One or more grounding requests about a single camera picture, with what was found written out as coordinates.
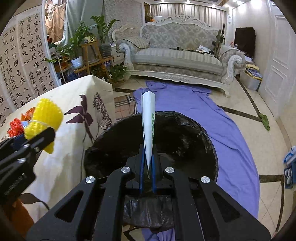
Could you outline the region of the ornate grey white sofa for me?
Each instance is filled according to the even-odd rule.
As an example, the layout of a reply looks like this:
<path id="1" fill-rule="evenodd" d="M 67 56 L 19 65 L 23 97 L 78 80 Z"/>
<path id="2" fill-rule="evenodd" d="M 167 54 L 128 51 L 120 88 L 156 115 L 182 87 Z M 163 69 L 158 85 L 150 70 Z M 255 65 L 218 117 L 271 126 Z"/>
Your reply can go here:
<path id="1" fill-rule="evenodd" d="M 144 24 L 135 36 L 113 36 L 124 55 L 125 80 L 153 77 L 186 84 L 216 87 L 229 97 L 230 85 L 246 67 L 242 51 L 222 45 L 214 56 L 216 28 L 186 15 Z"/>

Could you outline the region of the floral tablecloth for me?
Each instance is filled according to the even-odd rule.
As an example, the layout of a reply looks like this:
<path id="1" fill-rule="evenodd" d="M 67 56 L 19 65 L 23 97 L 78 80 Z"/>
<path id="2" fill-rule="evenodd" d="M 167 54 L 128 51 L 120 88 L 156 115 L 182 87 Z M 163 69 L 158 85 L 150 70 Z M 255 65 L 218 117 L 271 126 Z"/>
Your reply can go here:
<path id="1" fill-rule="evenodd" d="M 52 154 L 41 152 L 35 181 L 25 190 L 41 200 L 23 205 L 20 201 L 5 208 L 4 216 L 15 225 L 31 226 L 85 177 L 85 151 L 115 122 L 112 85 L 88 75 L 56 87 L 10 114 L 1 127 L 1 140 L 8 139 L 10 122 L 37 105 L 41 98 L 53 101 L 63 113 Z"/>

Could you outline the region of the white paper cone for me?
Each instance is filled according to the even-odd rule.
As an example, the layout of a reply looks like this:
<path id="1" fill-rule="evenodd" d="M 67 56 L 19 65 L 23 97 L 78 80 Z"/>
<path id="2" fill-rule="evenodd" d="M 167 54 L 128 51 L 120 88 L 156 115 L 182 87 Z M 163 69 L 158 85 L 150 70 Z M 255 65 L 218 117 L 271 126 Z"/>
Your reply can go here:
<path id="1" fill-rule="evenodd" d="M 154 141 L 156 96 L 151 91 L 145 92 L 141 97 L 142 130 L 144 137 L 144 150 L 148 170 L 151 167 L 152 149 Z"/>

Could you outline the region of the yellow foam fruit net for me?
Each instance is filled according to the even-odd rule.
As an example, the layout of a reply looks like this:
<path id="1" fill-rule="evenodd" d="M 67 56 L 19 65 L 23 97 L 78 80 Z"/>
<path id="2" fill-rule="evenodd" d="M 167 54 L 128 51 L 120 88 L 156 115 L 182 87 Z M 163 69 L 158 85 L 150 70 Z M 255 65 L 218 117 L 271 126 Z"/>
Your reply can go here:
<path id="1" fill-rule="evenodd" d="M 35 107 L 29 125 L 24 129 L 27 140 L 31 140 L 47 128 L 58 130 L 63 120 L 62 110 L 48 98 L 41 98 Z"/>

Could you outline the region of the purple cloth on floor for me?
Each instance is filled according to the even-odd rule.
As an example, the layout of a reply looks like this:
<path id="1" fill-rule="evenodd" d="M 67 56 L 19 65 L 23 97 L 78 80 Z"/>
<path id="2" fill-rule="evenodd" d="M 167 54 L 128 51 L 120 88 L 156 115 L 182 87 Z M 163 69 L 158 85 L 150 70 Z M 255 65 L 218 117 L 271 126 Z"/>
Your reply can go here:
<path id="1" fill-rule="evenodd" d="M 258 217 L 260 185 L 249 147 L 236 123 L 210 99 L 210 89 L 197 85 L 148 81 L 133 95 L 141 111 L 141 95 L 156 96 L 157 111 L 176 111 L 199 123 L 208 133 L 218 157 L 217 184 L 254 217 Z"/>

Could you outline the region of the tall green plant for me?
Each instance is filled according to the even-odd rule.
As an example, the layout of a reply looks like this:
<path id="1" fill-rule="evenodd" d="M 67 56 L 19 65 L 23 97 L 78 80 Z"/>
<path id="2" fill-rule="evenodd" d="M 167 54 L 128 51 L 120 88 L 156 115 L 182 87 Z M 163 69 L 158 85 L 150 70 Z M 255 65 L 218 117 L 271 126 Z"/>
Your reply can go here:
<path id="1" fill-rule="evenodd" d="M 112 19 L 110 22 L 105 22 L 105 16 L 92 16 L 91 20 L 95 22 L 98 38 L 99 38 L 99 50 L 103 58 L 111 56 L 111 45 L 108 37 L 108 33 L 112 26 L 117 22 L 117 19 Z"/>

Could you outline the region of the wooden plant stand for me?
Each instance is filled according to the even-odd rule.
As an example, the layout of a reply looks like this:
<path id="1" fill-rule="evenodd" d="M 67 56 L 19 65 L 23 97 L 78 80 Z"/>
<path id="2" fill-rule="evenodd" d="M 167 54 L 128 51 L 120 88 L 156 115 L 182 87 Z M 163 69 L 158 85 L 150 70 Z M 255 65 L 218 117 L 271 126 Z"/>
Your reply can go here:
<path id="1" fill-rule="evenodd" d="M 85 71 L 88 75 L 91 73 L 91 68 L 94 66 L 99 66 L 103 73 L 105 73 L 105 76 L 107 77 L 107 80 L 111 80 L 109 71 L 106 67 L 106 62 L 113 60 L 113 56 L 107 56 L 102 57 L 100 49 L 99 49 L 99 42 L 96 40 L 94 42 L 89 42 L 86 44 L 81 45 L 82 48 L 82 60 L 83 60 L 83 66 L 75 69 L 75 74 L 80 74 L 80 72 Z"/>

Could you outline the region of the calligraphy screen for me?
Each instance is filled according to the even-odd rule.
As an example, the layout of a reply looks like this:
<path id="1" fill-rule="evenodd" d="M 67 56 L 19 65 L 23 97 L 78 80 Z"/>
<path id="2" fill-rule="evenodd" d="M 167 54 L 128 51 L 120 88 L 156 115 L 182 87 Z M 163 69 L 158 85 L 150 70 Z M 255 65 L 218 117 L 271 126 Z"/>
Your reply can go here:
<path id="1" fill-rule="evenodd" d="M 60 84 L 50 57 L 41 5 L 13 16 L 1 34 L 1 124 Z"/>

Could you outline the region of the red foam fruit net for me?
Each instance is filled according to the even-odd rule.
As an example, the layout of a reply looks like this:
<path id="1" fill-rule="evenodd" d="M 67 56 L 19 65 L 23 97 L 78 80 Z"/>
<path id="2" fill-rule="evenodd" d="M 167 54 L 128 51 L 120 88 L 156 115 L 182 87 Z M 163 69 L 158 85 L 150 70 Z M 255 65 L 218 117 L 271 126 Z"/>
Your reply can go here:
<path id="1" fill-rule="evenodd" d="M 23 134 L 23 132 L 24 128 L 21 121 L 18 118 L 14 118 L 13 121 L 10 122 L 10 128 L 7 131 L 9 137 L 17 137 Z"/>

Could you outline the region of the toy rifle on sofa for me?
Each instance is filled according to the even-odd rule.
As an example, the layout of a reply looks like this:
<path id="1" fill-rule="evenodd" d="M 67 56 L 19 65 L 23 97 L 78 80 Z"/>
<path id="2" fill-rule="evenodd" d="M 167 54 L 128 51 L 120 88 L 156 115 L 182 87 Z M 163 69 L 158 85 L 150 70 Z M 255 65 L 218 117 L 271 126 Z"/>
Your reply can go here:
<path id="1" fill-rule="evenodd" d="M 216 58 L 219 57 L 220 49 L 222 45 L 225 44 L 224 32 L 225 32 L 225 24 L 223 24 L 223 28 L 218 31 L 218 34 L 216 36 L 216 41 L 212 42 L 214 46 L 213 52 Z"/>

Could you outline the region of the plant in white pot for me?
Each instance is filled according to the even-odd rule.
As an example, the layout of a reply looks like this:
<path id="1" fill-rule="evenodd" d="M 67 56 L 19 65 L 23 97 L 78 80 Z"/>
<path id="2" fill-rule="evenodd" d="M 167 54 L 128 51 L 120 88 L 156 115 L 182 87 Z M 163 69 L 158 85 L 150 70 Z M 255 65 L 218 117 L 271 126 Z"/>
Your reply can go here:
<path id="1" fill-rule="evenodd" d="M 70 38 L 69 43 L 64 46 L 58 46 L 56 48 L 55 54 L 58 56 L 57 59 L 45 58 L 46 62 L 56 63 L 62 58 L 62 60 L 75 60 L 80 57 L 81 42 L 85 37 L 94 38 L 94 34 L 91 31 L 94 29 L 95 25 L 85 25 L 84 22 L 80 22 L 78 28 L 75 30 L 72 38 Z"/>

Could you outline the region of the black trash bag bin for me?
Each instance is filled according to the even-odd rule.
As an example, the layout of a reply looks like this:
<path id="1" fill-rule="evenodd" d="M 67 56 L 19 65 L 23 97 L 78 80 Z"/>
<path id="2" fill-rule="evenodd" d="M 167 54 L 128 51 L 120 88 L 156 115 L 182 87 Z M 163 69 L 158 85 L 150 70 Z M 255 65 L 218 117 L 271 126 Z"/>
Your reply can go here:
<path id="1" fill-rule="evenodd" d="M 125 166 L 138 154 L 143 141 L 142 117 L 134 114 L 105 130 L 85 152 L 84 169 L 88 176 L 103 178 Z M 172 167 L 190 178 L 218 178 L 218 157 L 206 130 L 195 120 L 175 111 L 157 111 L 154 144 L 158 155 L 168 158 Z M 155 196 L 149 189 L 140 198 L 125 197 L 123 223 L 141 228 L 173 228 L 170 197 Z"/>

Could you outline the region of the black cabinet by wall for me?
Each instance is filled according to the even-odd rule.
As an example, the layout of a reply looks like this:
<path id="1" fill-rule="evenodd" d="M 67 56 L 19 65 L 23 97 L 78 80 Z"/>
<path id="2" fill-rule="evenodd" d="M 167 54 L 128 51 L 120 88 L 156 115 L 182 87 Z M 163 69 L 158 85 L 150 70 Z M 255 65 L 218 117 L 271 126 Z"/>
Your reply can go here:
<path id="1" fill-rule="evenodd" d="M 234 44 L 237 44 L 238 49 L 244 52 L 249 58 L 254 57 L 255 40 L 256 35 L 253 27 L 236 28 Z"/>

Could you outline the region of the grey storage box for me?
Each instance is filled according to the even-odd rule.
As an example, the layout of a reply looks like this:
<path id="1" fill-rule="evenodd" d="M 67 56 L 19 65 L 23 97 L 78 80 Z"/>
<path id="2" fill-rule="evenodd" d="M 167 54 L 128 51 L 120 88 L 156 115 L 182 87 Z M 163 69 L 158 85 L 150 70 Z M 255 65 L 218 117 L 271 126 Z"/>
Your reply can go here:
<path id="1" fill-rule="evenodd" d="M 240 72 L 240 81 L 248 89 L 258 91 L 262 80 L 263 76 L 255 64 L 246 64 L 245 69 Z"/>

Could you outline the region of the green rag on floor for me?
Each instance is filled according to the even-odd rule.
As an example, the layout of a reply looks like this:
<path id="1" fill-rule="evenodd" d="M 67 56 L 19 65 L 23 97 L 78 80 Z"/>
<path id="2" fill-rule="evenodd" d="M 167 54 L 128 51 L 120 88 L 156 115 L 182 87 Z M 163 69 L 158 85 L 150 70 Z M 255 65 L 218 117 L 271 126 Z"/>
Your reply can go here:
<path id="1" fill-rule="evenodd" d="M 270 126 L 269 126 L 269 120 L 268 117 L 262 113 L 259 113 L 259 118 L 264 126 L 264 128 L 269 131 L 270 130 Z"/>

